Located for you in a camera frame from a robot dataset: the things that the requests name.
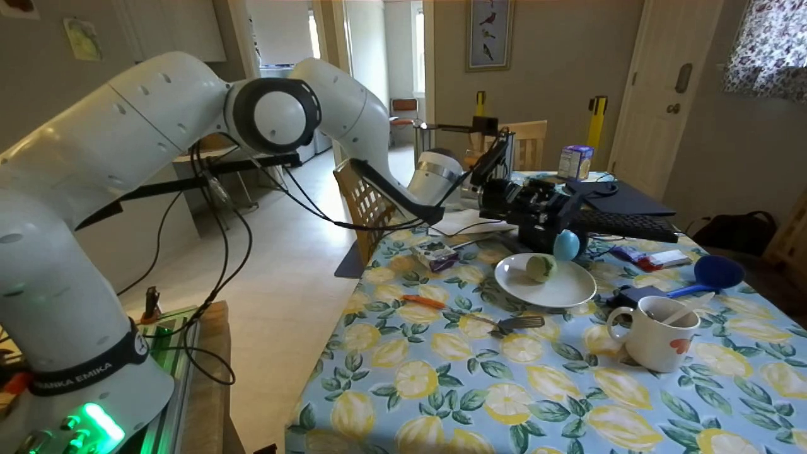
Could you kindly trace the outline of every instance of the plate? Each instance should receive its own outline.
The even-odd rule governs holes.
[[[599,293],[596,277],[578,262],[565,259],[556,259],[556,269],[543,285],[522,283],[529,258],[552,256],[524,252],[498,262],[495,280],[508,295],[541,309],[578,309]]]

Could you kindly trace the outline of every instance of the door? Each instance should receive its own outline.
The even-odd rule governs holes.
[[[725,0],[645,0],[609,170],[663,199]]]
[[[343,68],[373,90],[382,104],[388,102],[387,89],[387,32],[383,0],[340,0],[343,25]]]

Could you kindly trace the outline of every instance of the curtain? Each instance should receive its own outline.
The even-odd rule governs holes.
[[[730,61],[730,90],[807,99],[807,0],[752,0]]]

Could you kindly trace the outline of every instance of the picture frame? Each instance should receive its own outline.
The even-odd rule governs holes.
[[[512,48],[512,0],[467,0],[469,11],[469,71],[510,65]]]

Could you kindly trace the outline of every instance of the white mug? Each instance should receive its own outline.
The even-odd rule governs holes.
[[[631,316],[631,331],[624,338],[612,331],[612,322],[620,316]],[[701,326],[701,319],[679,301],[645,295],[635,309],[616,309],[605,326],[611,338],[624,341],[635,363],[650,372],[675,372]]]

